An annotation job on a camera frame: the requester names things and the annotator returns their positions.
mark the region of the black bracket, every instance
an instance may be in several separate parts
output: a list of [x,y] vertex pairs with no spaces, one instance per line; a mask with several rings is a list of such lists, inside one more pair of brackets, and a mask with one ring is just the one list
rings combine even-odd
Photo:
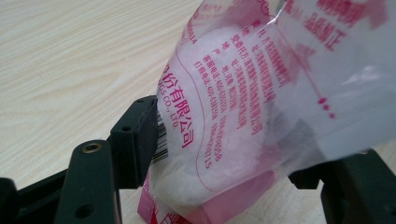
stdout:
[[68,170],[19,191],[0,178],[0,223],[121,223],[119,189],[143,186],[157,141],[157,97],[148,96],[106,141],[76,147]]
[[324,185],[327,223],[396,223],[396,176],[374,150],[326,162],[289,176],[297,189]]

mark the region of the light wood grain surface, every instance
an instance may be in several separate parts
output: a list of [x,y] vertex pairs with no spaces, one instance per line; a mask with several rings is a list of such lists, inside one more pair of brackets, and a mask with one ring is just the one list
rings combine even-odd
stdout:
[[[199,0],[1,1],[0,176],[18,189],[65,169],[78,144],[106,139],[157,80]],[[396,142],[377,147],[396,171]],[[124,223],[140,189],[121,192]],[[279,182],[230,223],[325,223],[319,190]]]

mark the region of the pink arrow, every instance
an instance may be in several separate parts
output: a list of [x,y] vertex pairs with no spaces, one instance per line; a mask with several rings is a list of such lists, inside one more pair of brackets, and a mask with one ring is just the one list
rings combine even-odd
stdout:
[[315,54],[315,50],[306,45],[297,44],[295,49],[289,45],[284,45],[278,41],[279,51],[284,55],[285,65],[290,73],[291,83],[296,83],[300,69],[311,72],[311,65],[308,59]]
[[368,17],[372,30],[389,20],[386,0],[367,0],[362,18]]

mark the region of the transparent plastic bag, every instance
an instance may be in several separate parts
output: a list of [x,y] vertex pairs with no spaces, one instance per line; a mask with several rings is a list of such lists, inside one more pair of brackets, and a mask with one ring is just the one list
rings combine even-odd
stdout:
[[149,170],[157,208],[222,223],[291,172],[394,137],[390,8],[205,0],[159,81],[166,135]]

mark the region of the barcode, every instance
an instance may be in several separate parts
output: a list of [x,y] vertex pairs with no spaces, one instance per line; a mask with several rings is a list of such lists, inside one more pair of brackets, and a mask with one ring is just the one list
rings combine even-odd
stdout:
[[157,111],[157,119],[158,119],[158,147],[155,151],[154,157],[152,158],[151,163],[161,161],[163,159],[168,158],[168,146],[166,145],[166,129],[163,124],[163,118],[160,113]]

